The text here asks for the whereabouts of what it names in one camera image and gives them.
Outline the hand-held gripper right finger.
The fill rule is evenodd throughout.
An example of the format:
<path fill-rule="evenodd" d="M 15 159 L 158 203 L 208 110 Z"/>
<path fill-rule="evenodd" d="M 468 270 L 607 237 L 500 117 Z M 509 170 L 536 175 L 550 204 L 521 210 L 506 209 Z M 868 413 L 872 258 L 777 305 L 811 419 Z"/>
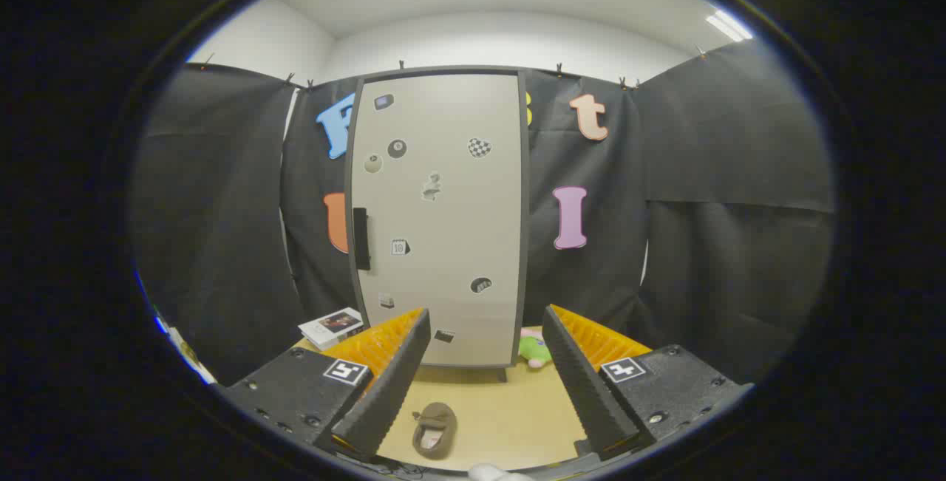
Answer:
<path fill-rule="evenodd" d="M 542 334 L 589 450 L 602 460 L 681 434 L 752 388 L 682 346 L 650 349 L 555 305 Z"/>

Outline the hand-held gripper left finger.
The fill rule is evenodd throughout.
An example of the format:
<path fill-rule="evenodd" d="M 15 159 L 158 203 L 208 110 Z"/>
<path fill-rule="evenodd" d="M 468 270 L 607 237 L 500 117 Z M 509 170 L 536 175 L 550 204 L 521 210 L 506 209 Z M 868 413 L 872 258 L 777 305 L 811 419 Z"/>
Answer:
<path fill-rule="evenodd" d="M 224 399 L 310 453 L 374 460 L 430 341 L 417 308 L 327 349 L 291 347 L 220 390 Z"/>

